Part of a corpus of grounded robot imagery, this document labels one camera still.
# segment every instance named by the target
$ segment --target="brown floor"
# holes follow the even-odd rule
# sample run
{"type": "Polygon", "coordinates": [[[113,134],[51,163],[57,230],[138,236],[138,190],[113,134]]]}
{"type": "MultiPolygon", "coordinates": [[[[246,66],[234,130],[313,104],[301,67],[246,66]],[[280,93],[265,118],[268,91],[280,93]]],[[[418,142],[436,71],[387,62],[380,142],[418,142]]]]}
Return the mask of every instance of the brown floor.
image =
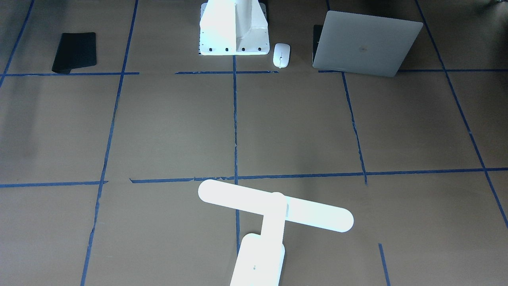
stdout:
{"type": "Polygon", "coordinates": [[[287,222],[280,285],[507,283],[508,3],[273,0],[279,70],[199,56],[202,2],[0,2],[1,285],[229,285],[261,216],[202,202],[210,177],[353,213],[287,222]],[[328,9],[424,27],[393,78],[319,73],[328,9]],[[54,76],[78,32],[98,64],[54,76]]]}

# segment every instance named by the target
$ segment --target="laptop lid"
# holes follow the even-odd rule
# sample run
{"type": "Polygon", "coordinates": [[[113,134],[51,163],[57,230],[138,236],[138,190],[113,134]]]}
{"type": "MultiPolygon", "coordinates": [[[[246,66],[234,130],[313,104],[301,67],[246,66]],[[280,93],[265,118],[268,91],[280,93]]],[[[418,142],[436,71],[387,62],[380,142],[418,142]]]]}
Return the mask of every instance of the laptop lid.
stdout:
{"type": "Polygon", "coordinates": [[[328,11],[312,66],[395,76],[422,26],[420,22],[328,11]]]}

